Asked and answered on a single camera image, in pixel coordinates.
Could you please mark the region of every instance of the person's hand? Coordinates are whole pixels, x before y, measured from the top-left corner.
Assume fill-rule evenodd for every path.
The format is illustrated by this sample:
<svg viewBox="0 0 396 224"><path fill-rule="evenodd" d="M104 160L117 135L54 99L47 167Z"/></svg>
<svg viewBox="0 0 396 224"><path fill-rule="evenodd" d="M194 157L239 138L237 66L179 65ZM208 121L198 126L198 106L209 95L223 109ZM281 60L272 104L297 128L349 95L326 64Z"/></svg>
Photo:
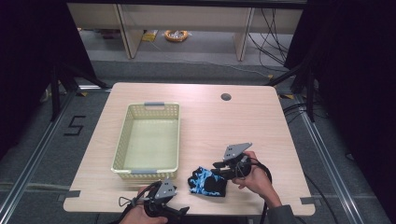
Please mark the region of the person's hand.
<svg viewBox="0 0 396 224"><path fill-rule="evenodd" d="M146 214L143 204L139 204L126 214L120 224L165 224L168 222L166 217L149 217Z"/></svg>
<svg viewBox="0 0 396 224"><path fill-rule="evenodd" d="M245 151L245 153L252 158L251 162L256 162L256 154L253 151ZM239 185L239 189L244 187L260 195L267 202L269 208L279 207L282 202L279 199L276 191L274 190L271 181L268 179L267 174L263 169L256 165L251 166L251 171L245 179L234 178L233 183Z"/></svg>

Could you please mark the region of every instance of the black curtain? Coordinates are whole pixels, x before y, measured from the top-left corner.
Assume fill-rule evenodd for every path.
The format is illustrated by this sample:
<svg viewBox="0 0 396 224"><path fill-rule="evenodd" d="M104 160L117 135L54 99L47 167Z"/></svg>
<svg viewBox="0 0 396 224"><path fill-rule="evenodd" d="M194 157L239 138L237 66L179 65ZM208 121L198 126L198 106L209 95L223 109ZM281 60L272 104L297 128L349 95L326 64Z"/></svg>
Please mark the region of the black curtain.
<svg viewBox="0 0 396 224"><path fill-rule="evenodd" d="M67 63L95 74L66 3L0 1L0 27L1 159L33 119L53 65Z"/></svg>
<svg viewBox="0 0 396 224"><path fill-rule="evenodd" d="M396 3L345 1L342 22L315 64L319 94L356 163L396 223ZM287 67L299 64L326 9L303 13Z"/></svg>

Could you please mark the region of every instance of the black and blue cloth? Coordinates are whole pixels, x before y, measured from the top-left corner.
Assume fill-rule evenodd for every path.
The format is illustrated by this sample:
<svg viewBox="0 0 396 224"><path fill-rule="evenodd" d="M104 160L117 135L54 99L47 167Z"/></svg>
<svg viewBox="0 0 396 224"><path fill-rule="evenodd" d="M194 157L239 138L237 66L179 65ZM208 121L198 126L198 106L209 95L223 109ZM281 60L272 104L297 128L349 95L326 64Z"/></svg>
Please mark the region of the black and blue cloth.
<svg viewBox="0 0 396 224"><path fill-rule="evenodd" d="M220 175L214 175L210 170L199 167L188 179L190 192L211 197L225 197L227 180Z"/></svg>

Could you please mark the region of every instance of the white basket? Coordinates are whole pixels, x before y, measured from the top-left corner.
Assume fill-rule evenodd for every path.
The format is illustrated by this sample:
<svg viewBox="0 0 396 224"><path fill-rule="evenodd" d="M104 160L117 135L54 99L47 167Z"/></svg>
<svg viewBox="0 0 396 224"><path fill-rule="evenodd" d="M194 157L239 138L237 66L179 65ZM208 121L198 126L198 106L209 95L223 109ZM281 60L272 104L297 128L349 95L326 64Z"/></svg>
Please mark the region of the white basket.
<svg viewBox="0 0 396 224"><path fill-rule="evenodd" d="M111 170L125 179L175 178L179 130L179 104L129 105Z"/></svg>

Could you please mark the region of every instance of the cable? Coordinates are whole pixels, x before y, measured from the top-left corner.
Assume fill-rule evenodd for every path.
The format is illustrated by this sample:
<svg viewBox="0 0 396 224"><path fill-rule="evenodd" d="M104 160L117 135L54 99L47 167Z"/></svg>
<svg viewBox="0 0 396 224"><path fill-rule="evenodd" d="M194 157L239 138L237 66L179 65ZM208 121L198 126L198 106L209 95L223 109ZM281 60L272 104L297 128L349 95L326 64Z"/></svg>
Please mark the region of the cable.
<svg viewBox="0 0 396 224"><path fill-rule="evenodd" d="M268 30L269 30L270 32L267 34L266 37L263 37L262 34L260 34L260 35L262 36L262 39L263 39L263 43L262 43L261 46L260 46L259 44L257 44L256 41L254 41L254 39L251 37L250 34L249 34L249 37L250 37L250 39L252 40L252 42L254 43L254 45L256 46L256 48L257 48L258 50L260 50L261 52L265 53L265 54L266 54L267 56L269 56L270 58L274 59L276 62L278 62L278 63L280 63L280 64L283 65L284 62L283 62L282 60L278 59L278 58L277 58L276 56L274 56L272 53L268 52L267 50L265 50L265 49L263 48L264 44L267 43L267 44L270 45L271 47L277 49L277 47L273 46L271 43L269 43L269 42L267 41L268 35L269 35L270 33L272 33L272 25L273 25L273 23L275 23L275 20L273 20L273 22L271 23L271 25L267 22Z"/></svg>
<svg viewBox="0 0 396 224"><path fill-rule="evenodd" d="M137 196L135 198L133 198L132 200L127 199L125 197L119 197L119 206L123 207L125 204L127 203L131 203L133 207L135 207L137 205L137 201L147 192L149 191L152 187L161 184L161 181L156 181L154 183L151 183L150 185L148 185L145 189L143 189L139 194L137 194ZM121 204L121 199L124 199L125 201L127 201L126 203Z"/></svg>
<svg viewBox="0 0 396 224"><path fill-rule="evenodd" d="M301 221L302 223L306 224L306 222L302 218L300 217L295 217L295 218L297 218L297 220Z"/></svg>
<svg viewBox="0 0 396 224"><path fill-rule="evenodd" d="M256 49L259 51L259 62L262 65L262 67L268 69L268 70L272 70L272 71L277 71L277 72L287 72L285 70L278 70L278 69L274 69L274 68L270 68L265 66L262 63L262 53L264 53L266 56L272 58L274 61L276 61L277 63L282 64L283 62L281 62L276 56L274 56L273 54L271 54L270 52L268 52L267 50L263 49L262 47L260 47L260 45L253 39L253 37L249 34L248 35L250 40L253 42L253 44L256 46Z"/></svg>
<svg viewBox="0 0 396 224"><path fill-rule="evenodd" d="M300 115L302 115L305 111L299 111L300 113L294 116L291 120L288 121L288 124L291 124L295 119L297 119Z"/></svg>
<svg viewBox="0 0 396 224"><path fill-rule="evenodd" d="M272 15L272 21L271 21L271 25L270 25L270 23L268 22L268 20L267 20L267 18L265 17L265 14L264 14L264 11L263 11L263 8L262 8L262 16L263 16L263 18L264 18L264 20L265 20L265 23L267 24L267 27L268 27L268 34L267 34L267 37L268 37L268 35L269 34L271 34L271 36L273 37L273 39L275 40L275 42L276 42L276 44L277 44L277 47L275 47L274 45L272 45L272 44L270 44L268 41L267 41L267 37L263 37L263 39L264 39L264 43L266 42L266 43L268 43L270 46L272 46L273 48L275 48L275 49L278 49L279 50L279 54L280 54L280 56L282 57L282 60L283 60L283 62L282 62L282 64L285 62L285 60L286 60L286 56L285 56L285 52L287 52L287 48L286 47L284 47L282 44L280 44L280 42L279 42L279 39L277 38L277 31L276 31L276 22L275 22L275 14L276 14L276 9L275 8L273 8L272 9L272 13L273 13L273 15Z"/></svg>
<svg viewBox="0 0 396 224"><path fill-rule="evenodd" d="M298 108L298 107L300 107L300 106L305 106L305 105L306 105L306 103L288 106L288 107L286 107L286 108L283 109L283 113L286 114L286 113L288 113L289 111L291 111L292 109Z"/></svg>
<svg viewBox="0 0 396 224"><path fill-rule="evenodd" d="M256 161L257 163L255 163L255 162L248 162L247 164L249 164L249 165L257 165L259 168L261 168L262 170L264 170L264 172L265 172L265 173L267 174L267 176L268 176L268 179L269 179L270 182L272 183L272 175L271 175L270 170L269 170L264 164L262 164L261 162L259 162L259 160L254 159L254 158L250 158L250 159ZM264 224L265 217L266 217L266 215L267 215L267 209L268 209L268 205L267 205L266 202L264 202L264 207L262 208L262 217L260 218L260 224Z"/></svg>
<svg viewBox="0 0 396 224"><path fill-rule="evenodd" d="M97 223L98 223L98 221L99 221L99 216L100 216L100 213L98 213L98 215L96 215L96 218L95 218L95 221L93 222L93 224L97 224Z"/></svg>
<svg viewBox="0 0 396 224"><path fill-rule="evenodd" d="M158 46L156 46L153 42L150 42L150 44L151 44L154 48L156 48L156 49L158 49L159 51L163 52L163 50L160 49ZM206 63L207 63L207 64L213 64L213 65L217 65L217 66L230 67L230 68L235 69L235 70L237 70L237 71L249 72L249 73L256 73L256 74L259 74L260 76L268 77L267 75L265 75L265 74L263 74L263 73L260 73L260 72L257 72L257 71L253 71L253 70L246 70L246 69L237 68L237 67L234 67L234 66L229 65L229 64L218 64L218 63L210 63L210 62L197 62L197 61L191 61L191 60L186 60L186 59L172 58L172 57L169 57L169 56L167 56L167 55L163 55L163 56L164 56L165 58L168 58L168 59L179 60L179 61L187 62L187 63L203 63L203 64L206 64Z"/></svg>
<svg viewBox="0 0 396 224"><path fill-rule="evenodd" d="M322 197L323 201L326 203L327 207L329 208L330 213L332 214L332 218L334 219L334 222L336 224L338 224L337 217L335 216L335 213L332 210L332 207L330 206L329 202L327 201L327 199L324 196L324 194L322 193L322 191L319 189L319 187L314 183L314 181L305 172L304 172L304 176L309 180L309 182L311 182L311 184L315 187L315 189L317 189L317 191L319 192L319 194Z"/></svg>

